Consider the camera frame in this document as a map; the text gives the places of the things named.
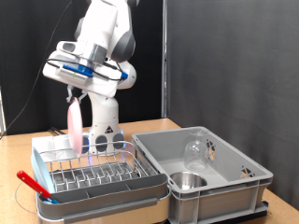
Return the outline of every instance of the table surface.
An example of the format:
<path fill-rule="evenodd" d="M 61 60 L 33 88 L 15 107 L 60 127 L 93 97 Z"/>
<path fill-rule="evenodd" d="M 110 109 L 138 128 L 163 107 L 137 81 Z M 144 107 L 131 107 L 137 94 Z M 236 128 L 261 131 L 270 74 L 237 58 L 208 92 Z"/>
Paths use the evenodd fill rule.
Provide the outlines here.
<path fill-rule="evenodd" d="M 139 121 L 132 123 L 122 123 L 120 127 L 124 129 L 124 139 L 132 140 L 133 133 L 152 132 L 179 128 L 170 119 L 156 119 Z M 16 188 L 21 181 L 16 177 L 19 170 L 28 174 L 33 173 L 31 167 L 31 144 L 33 137 L 50 136 L 50 133 L 28 133 L 6 136 L 0 141 L 2 157 L 0 158 L 0 220 L 1 223 L 22 223 L 36 224 L 36 214 L 31 214 L 21 209 L 14 197 Z M 18 202 L 27 210 L 35 213 L 35 193 L 26 185 L 21 185 L 18 189 Z M 251 221 L 246 224 L 298 224 L 299 212 L 281 200 L 274 193 L 266 189 L 263 200 L 269 202 L 268 215 Z"/>

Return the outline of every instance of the clear glass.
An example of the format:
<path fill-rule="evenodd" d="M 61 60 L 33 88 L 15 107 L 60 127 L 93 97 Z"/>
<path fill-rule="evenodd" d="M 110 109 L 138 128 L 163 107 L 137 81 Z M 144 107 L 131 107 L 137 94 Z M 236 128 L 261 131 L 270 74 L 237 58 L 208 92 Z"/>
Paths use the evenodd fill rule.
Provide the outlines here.
<path fill-rule="evenodd" d="M 194 128 L 190 130 L 190 134 L 195 135 L 196 140 L 190 142 L 185 148 L 185 167 L 193 171 L 204 171 L 207 167 L 207 147 L 203 142 L 203 136 L 208 134 L 208 130 Z"/>

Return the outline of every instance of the metal cup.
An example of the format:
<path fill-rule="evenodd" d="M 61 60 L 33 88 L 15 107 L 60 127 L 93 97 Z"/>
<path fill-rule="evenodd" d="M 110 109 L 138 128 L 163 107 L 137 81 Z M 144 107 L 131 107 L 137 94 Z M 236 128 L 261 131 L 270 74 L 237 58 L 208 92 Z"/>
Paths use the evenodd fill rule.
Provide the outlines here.
<path fill-rule="evenodd" d="M 180 189 L 195 189 L 207 185 L 207 182 L 203 177 L 189 172 L 174 173 L 171 174 L 170 177 Z"/>

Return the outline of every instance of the black curtain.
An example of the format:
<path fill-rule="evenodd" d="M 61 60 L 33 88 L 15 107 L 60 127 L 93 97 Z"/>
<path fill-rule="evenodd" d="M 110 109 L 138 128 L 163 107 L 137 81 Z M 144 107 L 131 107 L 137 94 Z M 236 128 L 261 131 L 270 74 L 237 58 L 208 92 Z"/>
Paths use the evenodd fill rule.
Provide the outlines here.
<path fill-rule="evenodd" d="M 0 85 L 8 125 L 21 111 L 36 79 L 50 35 L 69 1 L 11 0 L 0 2 Z M 47 58 L 59 41 L 74 41 L 78 20 L 88 8 L 75 0 L 65 13 L 51 42 Z M 157 119 L 161 113 L 162 0 L 143 0 L 132 12 L 135 55 L 130 63 L 137 82 L 119 91 L 120 122 Z M 46 131 L 51 126 L 66 128 L 68 104 L 66 85 L 40 74 L 27 108 L 8 134 Z M 81 103 L 83 125 L 92 125 L 91 103 Z"/>
<path fill-rule="evenodd" d="M 170 119 L 260 163 L 297 209 L 298 11 L 296 0 L 171 0 L 167 24 Z"/>

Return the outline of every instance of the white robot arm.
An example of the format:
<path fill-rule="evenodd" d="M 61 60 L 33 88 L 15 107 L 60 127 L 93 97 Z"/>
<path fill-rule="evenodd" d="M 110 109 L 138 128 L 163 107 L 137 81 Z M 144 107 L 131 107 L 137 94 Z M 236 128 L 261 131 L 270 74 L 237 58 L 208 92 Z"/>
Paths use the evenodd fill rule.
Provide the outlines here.
<path fill-rule="evenodd" d="M 61 41 L 45 64 L 46 77 L 87 91 L 92 101 L 90 144 L 120 141 L 117 89 L 135 84 L 136 71 L 127 62 L 135 50 L 131 8 L 139 0 L 92 0 L 79 21 L 76 42 Z M 91 152 L 114 150 L 92 147 Z"/>

